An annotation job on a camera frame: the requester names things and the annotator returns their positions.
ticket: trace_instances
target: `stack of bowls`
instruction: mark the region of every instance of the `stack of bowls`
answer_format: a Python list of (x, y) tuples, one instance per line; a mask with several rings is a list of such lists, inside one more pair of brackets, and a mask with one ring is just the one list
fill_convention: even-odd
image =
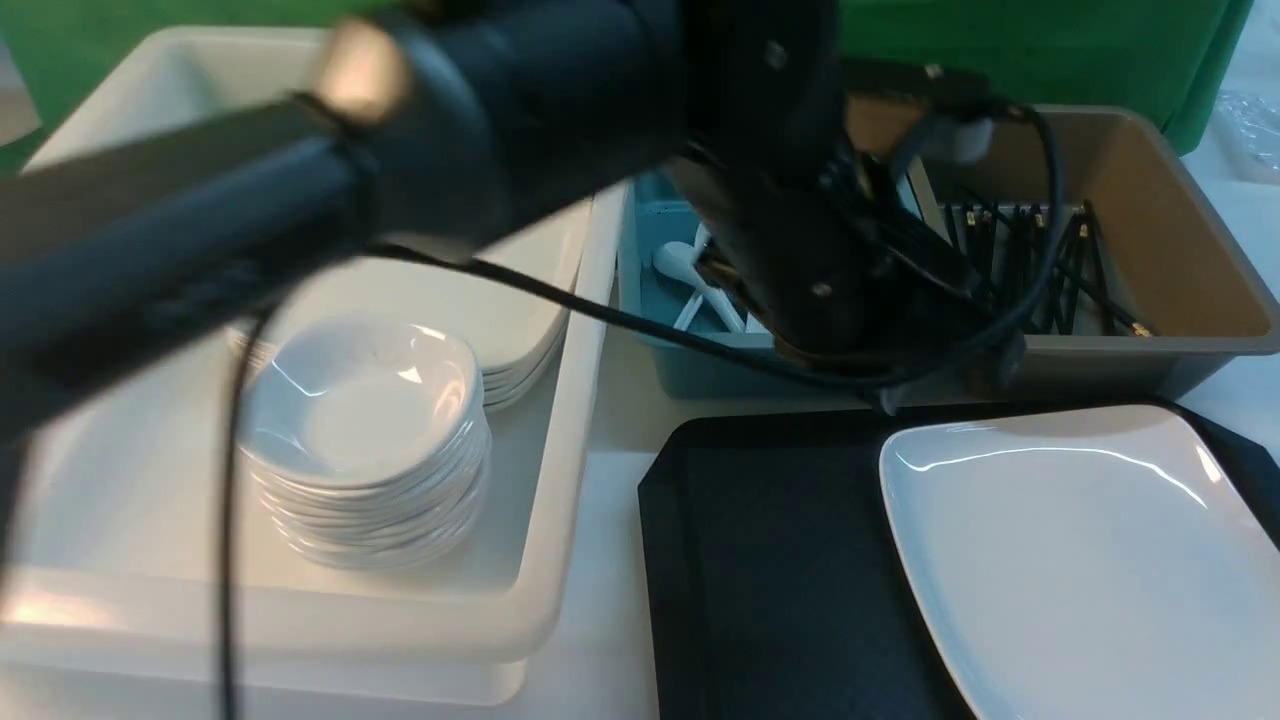
[(319, 564), (384, 569), (470, 533), (493, 438), (458, 338), (371, 318), (317, 323), (246, 389), (239, 450), (276, 529)]

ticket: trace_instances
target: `green backdrop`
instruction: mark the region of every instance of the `green backdrop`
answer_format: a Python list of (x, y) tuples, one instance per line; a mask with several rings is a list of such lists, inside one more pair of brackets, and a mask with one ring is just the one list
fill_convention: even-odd
[[(328, 26), (353, 0), (0, 1), (45, 129), (0, 149), (13, 172), (148, 33), (175, 24)], [(989, 74), (1032, 102), (1123, 105), (1180, 152), (1208, 122), (1252, 0), (841, 0), (847, 54)]]

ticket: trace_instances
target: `blue plastic bin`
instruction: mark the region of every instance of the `blue plastic bin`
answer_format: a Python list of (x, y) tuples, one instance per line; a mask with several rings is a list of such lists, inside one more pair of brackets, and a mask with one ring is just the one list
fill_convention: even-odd
[[(692, 243), (698, 217), (660, 173), (636, 178), (618, 243), (618, 305), (627, 313), (669, 325), (689, 300), (687, 287), (653, 269), (653, 254), (673, 240)], [(767, 333), (723, 332), (710, 309), (698, 314), (691, 332), (723, 345), (773, 356)], [(680, 398), (795, 397), (819, 391), (746, 370), (684, 347), (643, 337), (653, 350), (658, 380), (667, 395)]]

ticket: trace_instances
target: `white plate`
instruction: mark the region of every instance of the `white plate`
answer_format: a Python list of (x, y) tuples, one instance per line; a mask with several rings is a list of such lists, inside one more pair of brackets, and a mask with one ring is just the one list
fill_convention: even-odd
[(547, 368), (552, 365), (556, 357), (556, 352), (548, 354), (547, 357), (538, 364), (538, 368), (535, 368), (534, 372), (520, 384), (504, 388), (500, 392), (493, 393), (493, 396), (486, 393), (484, 406), (485, 413), (497, 413), (498, 410), (511, 407), (516, 402), (520, 402), (520, 398), (525, 397), (525, 395), (538, 384), (538, 379), (543, 377), (543, 373), (547, 372)]
[[(561, 290), (571, 290), (590, 219), (588, 201), (572, 205), (480, 254)], [(271, 352), (302, 328), (335, 315), (366, 313), (435, 328), (467, 341), (484, 372), (520, 366), (564, 322), (556, 305), (497, 283), (442, 268), (396, 260), (356, 260), (302, 286), (271, 323), (264, 348)], [(244, 329), (228, 328), (238, 351)]]
[(452, 446), (480, 395), (456, 336), (333, 318), (291, 338), (246, 389), (241, 452), (294, 483), (394, 483)]
[(881, 452), (929, 633), (984, 720), (1280, 708), (1280, 552), (1176, 415), (916, 428)]

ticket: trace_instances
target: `square white plate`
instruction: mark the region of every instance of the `square white plate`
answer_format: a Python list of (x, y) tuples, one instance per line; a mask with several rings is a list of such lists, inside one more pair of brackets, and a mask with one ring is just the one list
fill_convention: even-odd
[(911, 591), (983, 720), (1280, 711), (1280, 552), (1153, 406), (914, 428), (881, 451)]

